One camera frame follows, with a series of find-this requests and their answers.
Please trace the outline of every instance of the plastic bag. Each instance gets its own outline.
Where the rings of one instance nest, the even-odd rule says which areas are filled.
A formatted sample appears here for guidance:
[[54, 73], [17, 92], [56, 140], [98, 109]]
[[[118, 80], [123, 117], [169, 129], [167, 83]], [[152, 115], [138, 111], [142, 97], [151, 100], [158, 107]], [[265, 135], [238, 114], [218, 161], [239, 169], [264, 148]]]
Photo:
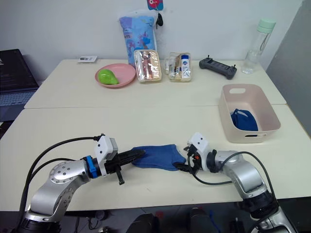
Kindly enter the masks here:
[[120, 24], [127, 49], [128, 63], [135, 66], [135, 50], [155, 50], [153, 25], [155, 19], [151, 16], [121, 17]]
[[170, 57], [165, 59], [165, 71], [172, 82], [191, 81], [190, 53], [171, 52]]
[[155, 50], [136, 50], [134, 52], [136, 74], [140, 83], [161, 80], [161, 67]]

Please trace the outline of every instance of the blue packaged bag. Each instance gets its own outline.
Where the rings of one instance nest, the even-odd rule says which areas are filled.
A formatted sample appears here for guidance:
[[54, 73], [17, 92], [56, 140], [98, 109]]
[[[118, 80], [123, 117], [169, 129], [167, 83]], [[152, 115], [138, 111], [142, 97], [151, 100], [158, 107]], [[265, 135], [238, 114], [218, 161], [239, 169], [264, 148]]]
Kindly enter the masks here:
[[155, 19], [150, 16], [122, 17], [120, 24], [127, 49], [128, 63], [135, 66], [135, 50], [155, 50], [153, 25]]

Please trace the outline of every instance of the black cable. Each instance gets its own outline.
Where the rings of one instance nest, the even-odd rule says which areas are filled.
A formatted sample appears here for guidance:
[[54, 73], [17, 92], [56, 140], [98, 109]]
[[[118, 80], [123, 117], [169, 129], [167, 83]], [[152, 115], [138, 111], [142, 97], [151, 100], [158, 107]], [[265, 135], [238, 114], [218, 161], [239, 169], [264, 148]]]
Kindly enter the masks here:
[[201, 183], [207, 184], [207, 185], [222, 185], [222, 184], [232, 183], [232, 181], [225, 181], [225, 182], [219, 182], [219, 183], [210, 183], [210, 182], [205, 182], [205, 181], [200, 180], [200, 179], [194, 174], [194, 172], [192, 171], [192, 167], [191, 167], [191, 164], [190, 164], [190, 157], [191, 157], [191, 153], [188, 153], [188, 167], [189, 167], [190, 173], [192, 174], [192, 176], [193, 176], [198, 182], [201, 182]]
[[42, 164], [40, 167], [38, 167], [32, 174], [31, 174], [31, 178], [30, 181], [33, 179], [33, 177], [38, 173], [39, 170], [41, 170], [44, 166], [53, 163], [55, 161], [75, 161], [73, 159], [66, 159], [66, 158], [58, 158], [58, 159], [52, 159], [47, 161], [46, 163]]
[[75, 224], [75, 226], [74, 226], [74, 232], [73, 232], [73, 233], [78, 233], [79, 223], [80, 223], [80, 218], [77, 217], [77, 220], [76, 220], [76, 224]]
[[92, 226], [91, 220], [92, 220], [91, 218], [88, 219], [88, 228], [89, 228], [90, 230], [95, 230], [95, 229], [97, 229], [97, 228], [98, 228], [99, 220], [97, 220], [95, 227]]
[[69, 143], [69, 142], [74, 142], [74, 141], [80, 141], [80, 140], [95, 140], [98, 141], [100, 139], [101, 136], [95, 136], [95, 137], [78, 137], [78, 138], [73, 138], [73, 139], [69, 139], [69, 140], [65, 140], [59, 143], [54, 144], [53, 146], [47, 148], [45, 151], [43, 151], [37, 158], [36, 160], [33, 162], [32, 166], [29, 169], [27, 178], [26, 178], [26, 182], [25, 182], [25, 187], [23, 189], [22, 192], [22, 196], [21, 196], [21, 200], [20, 200], [20, 206], [19, 206], [19, 212], [18, 212], [18, 218], [17, 218], [17, 227], [16, 229], [19, 228], [19, 226], [21, 225], [21, 222], [23, 220], [24, 217], [24, 212], [25, 212], [25, 207], [26, 207], [26, 202], [27, 202], [27, 195], [28, 195], [28, 189], [29, 189], [29, 184], [31, 181], [31, 175], [35, 169], [35, 166], [37, 165], [37, 163], [39, 162], [39, 160], [49, 151], [51, 151], [52, 149]]
[[270, 186], [270, 190], [271, 190], [271, 194], [274, 198], [275, 201], [277, 201], [276, 199], [276, 195], [274, 193], [274, 190], [273, 190], [273, 187], [272, 187], [272, 184], [271, 184], [271, 180], [270, 180], [270, 177], [269, 177], [269, 174], [266, 170], [266, 168], [264, 167], [264, 165], [262, 164], [262, 162], [259, 160], [259, 158], [257, 158], [254, 154], [252, 154], [251, 152], [247, 152], [247, 151], [240, 151], [240, 152], [237, 152], [237, 153], [234, 153], [232, 155], [230, 155], [228, 158], [226, 158], [222, 164], [220, 165], [219, 167], [219, 171], [221, 171], [223, 168], [224, 168], [224, 165], [226, 162], [228, 162], [228, 160], [230, 160], [232, 157], [236, 156], [236, 155], [239, 155], [239, 154], [249, 154], [250, 156], [252, 156], [254, 159], [256, 159], [256, 161], [260, 164], [260, 166], [262, 167], [266, 177], [267, 177], [267, 180], [268, 180], [268, 183], [269, 183], [269, 186]]

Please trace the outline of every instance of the blue towel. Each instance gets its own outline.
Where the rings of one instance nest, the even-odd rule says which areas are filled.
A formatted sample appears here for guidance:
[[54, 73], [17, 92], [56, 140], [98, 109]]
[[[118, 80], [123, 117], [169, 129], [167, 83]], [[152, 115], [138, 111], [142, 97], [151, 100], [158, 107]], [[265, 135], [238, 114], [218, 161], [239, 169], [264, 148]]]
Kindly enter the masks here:
[[231, 119], [235, 127], [240, 130], [258, 131], [255, 118], [247, 110], [234, 110], [234, 112], [231, 114]]
[[133, 150], [144, 150], [143, 157], [136, 159], [132, 164], [140, 168], [160, 168], [168, 171], [177, 171], [173, 163], [185, 163], [186, 159], [178, 152], [176, 145], [134, 147]]

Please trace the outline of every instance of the game controller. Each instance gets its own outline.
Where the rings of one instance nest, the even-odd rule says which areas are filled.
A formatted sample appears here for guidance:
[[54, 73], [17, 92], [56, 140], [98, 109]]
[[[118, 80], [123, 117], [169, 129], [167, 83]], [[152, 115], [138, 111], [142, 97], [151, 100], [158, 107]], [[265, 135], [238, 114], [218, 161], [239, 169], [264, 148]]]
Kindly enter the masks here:
[[213, 70], [219, 74], [225, 75], [227, 79], [232, 79], [235, 73], [237, 72], [237, 69], [235, 68], [235, 65], [230, 67], [225, 64], [222, 64], [220, 62], [214, 61], [209, 56], [202, 61], [200, 61], [199, 66], [201, 69], [210, 69]]

